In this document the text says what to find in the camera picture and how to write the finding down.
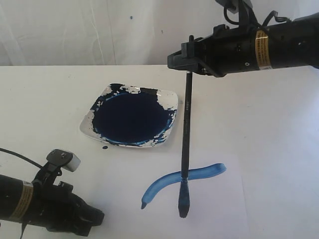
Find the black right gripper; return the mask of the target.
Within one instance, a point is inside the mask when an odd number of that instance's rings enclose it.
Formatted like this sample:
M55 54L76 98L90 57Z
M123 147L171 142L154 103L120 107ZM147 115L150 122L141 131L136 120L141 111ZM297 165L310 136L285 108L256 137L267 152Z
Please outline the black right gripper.
M167 67L214 77L259 70L255 54L256 28L230 29L222 24L213 34L190 37L181 50L167 57Z

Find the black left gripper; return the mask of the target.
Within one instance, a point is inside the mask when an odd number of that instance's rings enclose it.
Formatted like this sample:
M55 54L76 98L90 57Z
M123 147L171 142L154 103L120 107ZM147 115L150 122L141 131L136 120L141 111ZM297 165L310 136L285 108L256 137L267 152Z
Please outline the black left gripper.
M92 227L100 226L105 214L72 193L73 186L61 183L41 187L33 185L33 196L27 210L27 224L50 232L88 236Z

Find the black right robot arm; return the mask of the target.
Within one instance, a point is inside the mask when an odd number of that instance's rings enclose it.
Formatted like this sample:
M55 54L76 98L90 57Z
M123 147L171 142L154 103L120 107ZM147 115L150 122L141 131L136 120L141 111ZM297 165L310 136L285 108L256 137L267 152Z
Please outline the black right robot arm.
M213 34L181 44L167 57L167 66L199 75L227 74L319 66L319 15L291 22L229 28L214 27Z

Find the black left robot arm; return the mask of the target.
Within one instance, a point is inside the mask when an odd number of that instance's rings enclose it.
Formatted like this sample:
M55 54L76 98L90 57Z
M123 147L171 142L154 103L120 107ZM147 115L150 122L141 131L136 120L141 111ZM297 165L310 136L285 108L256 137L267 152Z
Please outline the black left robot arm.
M86 237L100 226L104 213L73 194L73 186L41 187L19 179L0 177L0 218L4 221L46 228L55 233Z

